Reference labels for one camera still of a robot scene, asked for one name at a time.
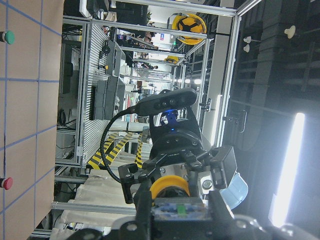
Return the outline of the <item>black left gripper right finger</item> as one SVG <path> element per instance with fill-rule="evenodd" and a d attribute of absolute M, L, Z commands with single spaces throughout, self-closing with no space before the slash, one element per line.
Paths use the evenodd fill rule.
<path fill-rule="evenodd" d="M 234 215 L 220 192 L 210 191 L 208 198 L 208 209 L 213 223 L 217 225 L 230 224 L 234 220 Z"/>

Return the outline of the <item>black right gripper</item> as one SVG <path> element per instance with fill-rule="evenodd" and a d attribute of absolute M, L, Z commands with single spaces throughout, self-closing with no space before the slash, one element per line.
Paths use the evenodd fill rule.
<path fill-rule="evenodd" d="M 186 118 L 178 119 L 177 110 L 168 110 L 161 115 L 167 122 L 156 126 L 154 117 L 149 117 L 152 148 L 149 160 L 143 163 L 142 170 L 136 163 L 118 167 L 120 184 L 127 204 L 134 202 L 133 185 L 151 185 L 159 179 L 161 168 L 170 165 L 185 165 L 188 180 L 193 177 L 201 181 L 213 180 L 217 189 L 226 189 L 237 170 L 233 146 L 221 146 L 206 150 L 202 142 L 197 118 L 190 106 L 184 108 Z"/>

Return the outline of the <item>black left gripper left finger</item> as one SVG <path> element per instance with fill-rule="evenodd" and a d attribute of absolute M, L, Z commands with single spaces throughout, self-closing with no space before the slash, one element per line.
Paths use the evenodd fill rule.
<path fill-rule="evenodd" d="M 152 193 L 150 191 L 150 182 L 141 183 L 134 197 L 136 208 L 135 223 L 137 225 L 137 234 L 141 240 L 153 239 L 153 213 L 152 213 Z"/>

